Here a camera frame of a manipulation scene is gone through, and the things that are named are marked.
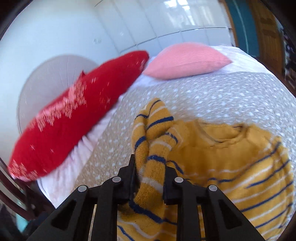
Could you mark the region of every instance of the bed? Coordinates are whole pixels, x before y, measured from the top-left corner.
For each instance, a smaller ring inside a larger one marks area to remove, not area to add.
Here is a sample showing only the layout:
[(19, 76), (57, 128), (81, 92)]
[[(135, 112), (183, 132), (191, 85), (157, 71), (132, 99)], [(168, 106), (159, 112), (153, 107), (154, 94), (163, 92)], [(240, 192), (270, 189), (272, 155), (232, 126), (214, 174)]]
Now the bed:
[[(214, 46), (213, 48), (229, 57), (233, 63), (218, 71), (210, 73), (210, 75), (229, 74), (241, 71), (267, 73), (273, 75), (261, 63), (237, 47)], [(136, 90), (142, 87), (161, 85), (165, 82), (166, 81), (141, 75), (128, 91)], [(87, 135), (82, 137), (65, 161), (56, 170), (37, 180), (41, 191), (55, 207), (58, 207), (73, 191), (74, 184), (79, 176), (79, 173), (90, 158), (98, 139), (102, 136), (112, 116), (120, 106), (123, 98), (124, 95), (120, 96), (117, 104), (104, 116), (103, 119), (97, 123), (97, 125), (93, 127)]]

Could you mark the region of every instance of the red pillow with white pattern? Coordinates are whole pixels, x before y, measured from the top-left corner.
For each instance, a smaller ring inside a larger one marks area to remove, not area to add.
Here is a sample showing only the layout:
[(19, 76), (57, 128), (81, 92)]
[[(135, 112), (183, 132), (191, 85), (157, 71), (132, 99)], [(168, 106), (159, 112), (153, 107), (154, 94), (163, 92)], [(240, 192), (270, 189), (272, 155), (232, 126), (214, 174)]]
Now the red pillow with white pattern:
[(57, 168), (142, 73), (149, 56), (134, 51), (107, 61), (48, 104), (15, 144), (8, 170), (33, 181)]

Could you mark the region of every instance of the wooden door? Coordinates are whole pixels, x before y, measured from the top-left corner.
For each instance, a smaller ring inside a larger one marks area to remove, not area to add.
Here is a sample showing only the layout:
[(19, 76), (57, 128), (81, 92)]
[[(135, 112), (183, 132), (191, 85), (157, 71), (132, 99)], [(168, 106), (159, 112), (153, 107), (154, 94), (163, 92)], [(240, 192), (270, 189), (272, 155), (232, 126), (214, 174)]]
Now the wooden door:
[(275, 16), (258, 0), (248, 0), (255, 20), (259, 61), (271, 71), (281, 74), (284, 66), (284, 44)]

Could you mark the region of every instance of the yellow striped sweater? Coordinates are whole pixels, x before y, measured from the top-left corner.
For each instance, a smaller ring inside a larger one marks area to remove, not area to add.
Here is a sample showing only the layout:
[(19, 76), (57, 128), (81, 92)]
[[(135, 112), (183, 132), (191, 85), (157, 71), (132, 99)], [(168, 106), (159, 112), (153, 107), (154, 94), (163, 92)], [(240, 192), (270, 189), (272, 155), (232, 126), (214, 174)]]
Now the yellow striped sweater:
[(191, 183), (217, 185), (265, 239), (282, 232), (294, 186), (280, 137), (255, 125), (175, 121), (153, 99), (134, 120), (132, 147), (140, 187), (118, 207), (119, 240), (176, 240), (177, 206), (163, 202), (165, 165)]

